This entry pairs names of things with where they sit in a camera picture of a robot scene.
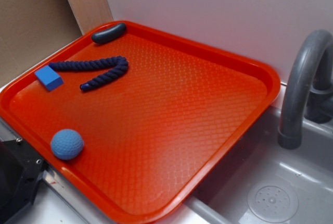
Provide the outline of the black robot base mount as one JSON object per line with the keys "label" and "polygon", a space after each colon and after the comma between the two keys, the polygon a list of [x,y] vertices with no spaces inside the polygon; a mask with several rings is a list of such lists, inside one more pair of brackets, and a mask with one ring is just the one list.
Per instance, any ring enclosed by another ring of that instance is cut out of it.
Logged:
{"label": "black robot base mount", "polygon": [[46,162],[23,138],[1,141],[1,223],[30,208]]}

